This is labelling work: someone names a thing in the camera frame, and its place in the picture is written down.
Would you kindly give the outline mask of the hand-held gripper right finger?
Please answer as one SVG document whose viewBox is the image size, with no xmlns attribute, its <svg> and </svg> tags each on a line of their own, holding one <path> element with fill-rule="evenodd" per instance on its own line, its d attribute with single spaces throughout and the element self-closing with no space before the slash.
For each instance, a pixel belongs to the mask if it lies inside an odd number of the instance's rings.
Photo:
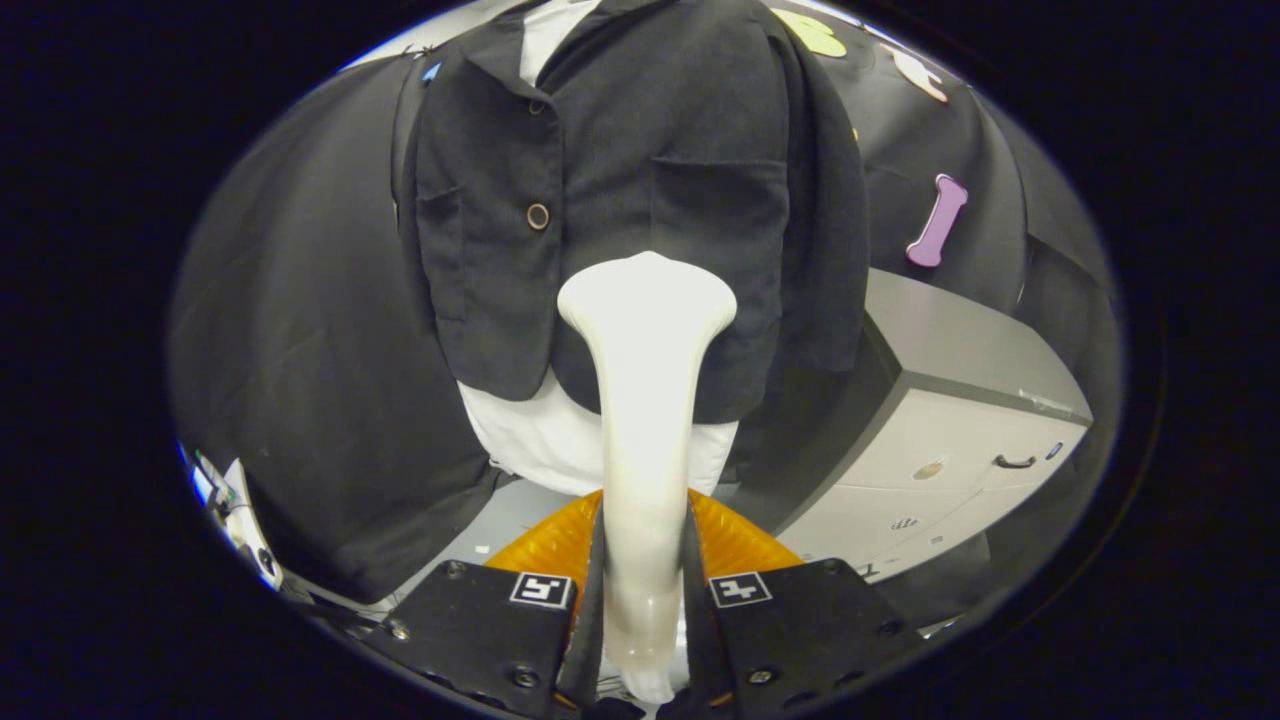
<svg viewBox="0 0 1280 720">
<path fill-rule="evenodd" d="M 690 492 L 685 624 L 694 714 L 823 714 L 922 659 L 922 634 L 841 559 L 801 560 Z"/>
</svg>

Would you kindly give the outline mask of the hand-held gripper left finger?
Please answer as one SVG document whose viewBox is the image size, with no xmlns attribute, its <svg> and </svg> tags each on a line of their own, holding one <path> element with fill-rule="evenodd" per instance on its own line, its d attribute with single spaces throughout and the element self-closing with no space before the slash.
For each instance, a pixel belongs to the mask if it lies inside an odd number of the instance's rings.
<svg viewBox="0 0 1280 720">
<path fill-rule="evenodd" d="M 448 560 L 364 638 L 381 666 L 512 717 L 582 717 L 603 655 L 602 495 L 484 564 Z"/>
</svg>

